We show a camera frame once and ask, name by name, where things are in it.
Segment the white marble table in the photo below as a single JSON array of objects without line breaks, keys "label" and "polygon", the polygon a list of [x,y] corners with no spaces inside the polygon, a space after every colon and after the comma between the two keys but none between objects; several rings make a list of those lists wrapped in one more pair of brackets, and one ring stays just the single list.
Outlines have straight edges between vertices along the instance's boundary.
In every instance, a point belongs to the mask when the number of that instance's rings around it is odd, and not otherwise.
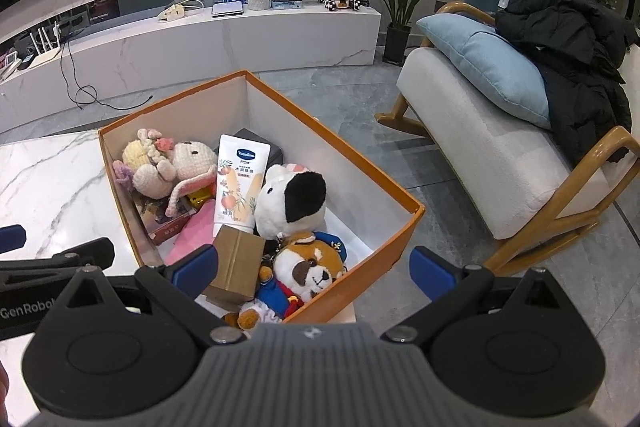
[{"label": "white marble table", "polygon": [[[138,268],[111,195],[95,131],[64,134],[0,146],[0,227],[22,225],[27,242],[0,259],[50,257],[97,237],[115,248],[107,275]],[[332,322],[355,322],[353,305]],[[32,335],[0,342],[9,374],[9,422],[19,427],[38,409],[22,379],[22,353]]]}]

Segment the screw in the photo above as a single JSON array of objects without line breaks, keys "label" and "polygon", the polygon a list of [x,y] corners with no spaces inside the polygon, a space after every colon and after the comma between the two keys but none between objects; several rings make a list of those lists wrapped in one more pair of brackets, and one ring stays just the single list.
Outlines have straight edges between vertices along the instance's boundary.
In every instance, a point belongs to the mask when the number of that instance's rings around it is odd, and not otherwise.
[{"label": "screw", "polygon": [[313,340],[319,335],[322,335],[322,330],[316,328],[315,326],[311,326],[310,328],[306,328],[306,330],[304,330],[302,334],[305,335],[306,338]]},{"label": "screw", "polygon": [[211,330],[209,336],[216,344],[235,344],[244,339],[244,332],[231,326],[221,326]]},{"label": "screw", "polygon": [[385,333],[386,337],[395,343],[410,343],[418,337],[418,331],[411,326],[394,326]]}]

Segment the vaseline logo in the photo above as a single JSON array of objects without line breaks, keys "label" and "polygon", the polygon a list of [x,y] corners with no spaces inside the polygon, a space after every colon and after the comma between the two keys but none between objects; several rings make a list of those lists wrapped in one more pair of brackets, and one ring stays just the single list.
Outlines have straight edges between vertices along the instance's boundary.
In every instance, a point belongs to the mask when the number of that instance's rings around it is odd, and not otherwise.
[{"label": "vaseline logo", "polygon": [[249,149],[238,149],[236,154],[242,160],[255,160],[255,152]]}]

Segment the teddy bear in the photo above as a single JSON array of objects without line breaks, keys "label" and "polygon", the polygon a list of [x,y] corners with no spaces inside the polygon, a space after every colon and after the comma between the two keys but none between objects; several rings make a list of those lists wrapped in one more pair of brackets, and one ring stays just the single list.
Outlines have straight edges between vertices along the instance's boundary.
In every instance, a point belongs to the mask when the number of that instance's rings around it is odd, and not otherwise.
[{"label": "teddy bear", "polygon": [[113,162],[115,182],[153,200],[167,197],[176,175],[169,159],[173,147],[174,141],[156,129],[139,129],[138,139],[122,151],[122,160]]},{"label": "teddy bear", "polygon": [[169,158],[178,184],[171,191],[165,214],[173,217],[177,213],[177,203],[181,197],[215,184],[218,156],[202,142],[184,141],[174,145]]},{"label": "teddy bear", "polygon": [[346,273],[346,258],[339,237],[326,232],[298,233],[276,255],[273,274],[307,303]]},{"label": "teddy bear", "polygon": [[281,322],[344,275],[346,258],[344,244],[335,235],[303,232],[289,237],[273,269],[260,267],[255,298],[242,305],[232,323],[251,330],[258,323]]},{"label": "teddy bear", "polygon": [[255,226],[260,237],[282,241],[320,228],[326,209],[322,174],[308,169],[269,167],[255,200]]},{"label": "teddy bear", "polygon": [[236,318],[241,330],[251,330],[258,323],[282,322],[304,305],[299,296],[274,277],[270,267],[260,266],[258,281],[260,286],[255,298],[242,305]]}]

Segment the black plant pot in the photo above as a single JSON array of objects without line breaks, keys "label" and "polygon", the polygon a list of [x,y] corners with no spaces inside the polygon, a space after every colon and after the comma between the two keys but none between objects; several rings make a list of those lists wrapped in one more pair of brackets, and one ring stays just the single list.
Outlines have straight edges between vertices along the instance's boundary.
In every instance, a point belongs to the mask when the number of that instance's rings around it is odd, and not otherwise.
[{"label": "black plant pot", "polygon": [[385,54],[382,59],[385,62],[402,66],[404,64],[404,50],[409,40],[411,28],[405,26],[403,29],[392,28],[391,24],[386,28]]}]

